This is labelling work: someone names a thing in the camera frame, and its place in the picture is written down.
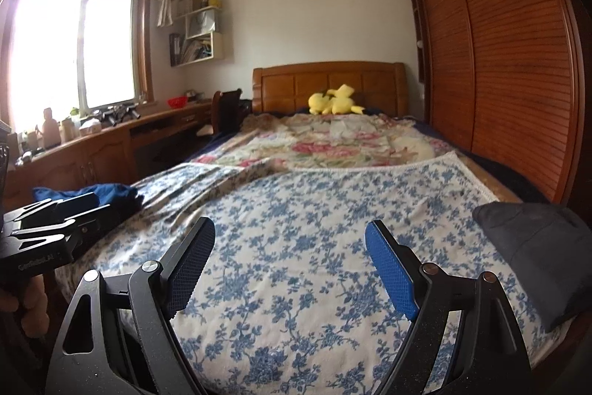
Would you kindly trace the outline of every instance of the floral blanket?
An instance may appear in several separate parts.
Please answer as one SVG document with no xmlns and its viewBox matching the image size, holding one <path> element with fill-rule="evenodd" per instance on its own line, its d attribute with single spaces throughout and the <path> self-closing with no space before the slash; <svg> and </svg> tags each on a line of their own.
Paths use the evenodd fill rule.
<svg viewBox="0 0 592 395">
<path fill-rule="evenodd" d="M 364 228 L 373 219 L 451 275 L 496 273 L 531 362 L 562 335 L 544 332 L 473 221 L 473 208 L 494 197 L 455 153 L 401 166 L 279 173 L 268 163 L 187 163 L 137 187 L 144 208 L 57 270 L 58 282 L 71 297 L 90 268 L 132 272 L 210 217 L 214 250 L 172 326 L 197 377 L 216 393 L 369 395 L 378 387 L 409 323 L 366 253 Z M 451 319 L 430 388 L 443 379 L 455 326 Z"/>
<path fill-rule="evenodd" d="M 288 168 L 344 168 L 407 164 L 452 151 L 414 124 L 385 115 L 249 116 L 238 135 L 195 162 L 248 166 L 273 158 Z"/>
</svg>

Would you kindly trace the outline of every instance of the red bowl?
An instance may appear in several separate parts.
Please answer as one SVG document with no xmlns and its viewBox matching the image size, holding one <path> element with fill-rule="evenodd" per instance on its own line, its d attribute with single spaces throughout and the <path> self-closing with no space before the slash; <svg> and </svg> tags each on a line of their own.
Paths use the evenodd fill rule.
<svg viewBox="0 0 592 395">
<path fill-rule="evenodd" d="M 171 99 L 168 99 L 166 102 L 173 109 L 181 109 L 187 104 L 187 96 L 171 97 Z"/>
</svg>

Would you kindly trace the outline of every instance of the sliding wardrobe door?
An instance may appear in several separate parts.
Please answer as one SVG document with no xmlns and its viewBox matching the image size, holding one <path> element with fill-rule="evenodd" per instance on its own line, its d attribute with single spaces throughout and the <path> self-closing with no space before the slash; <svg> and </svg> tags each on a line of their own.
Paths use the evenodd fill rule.
<svg viewBox="0 0 592 395">
<path fill-rule="evenodd" d="M 466 1 L 476 79 L 472 151 L 560 201 L 578 89 L 566 0 Z"/>
<path fill-rule="evenodd" d="M 422 0 L 429 39 L 430 123 L 470 150 L 475 115 L 474 65 L 465 0 Z"/>
</svg>

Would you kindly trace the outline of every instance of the yellow plush toy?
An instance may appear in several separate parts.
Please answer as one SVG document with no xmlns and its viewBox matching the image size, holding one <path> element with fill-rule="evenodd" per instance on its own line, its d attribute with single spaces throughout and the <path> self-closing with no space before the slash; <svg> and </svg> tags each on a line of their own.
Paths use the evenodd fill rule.
<svg viewBox="0 0 592 395">
<path fill-rule="evenodd" d="M 324 96 L 321 93 L 315 93 L 309 97 L 310 114 L 321 114 L 330 106 L 331 96 Z"/>
<path fill-rule="evenodd" d="M 362 106 L 356 106 L 351 98 L 355 89 L 347 84 L 342 84 L 339 89 L 328 89 L 327 94 L 334 96 L 331 98 L 330 110 L 325 108 L 323 114 L 362 114 L 364 108 Z"/>
</svg>

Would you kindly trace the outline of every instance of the window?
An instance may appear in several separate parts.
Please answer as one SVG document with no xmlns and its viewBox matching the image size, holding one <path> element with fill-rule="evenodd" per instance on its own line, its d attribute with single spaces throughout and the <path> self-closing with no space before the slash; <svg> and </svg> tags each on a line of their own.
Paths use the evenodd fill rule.
<svg viewBox="0 0 592 395">
<path fill-rule="evenodd" d="M 150 99 L 144 59 L 146 0 L 19 0 L 7 66 L 10 124 L 30 130 L 54 119 Z"/>
</svg>

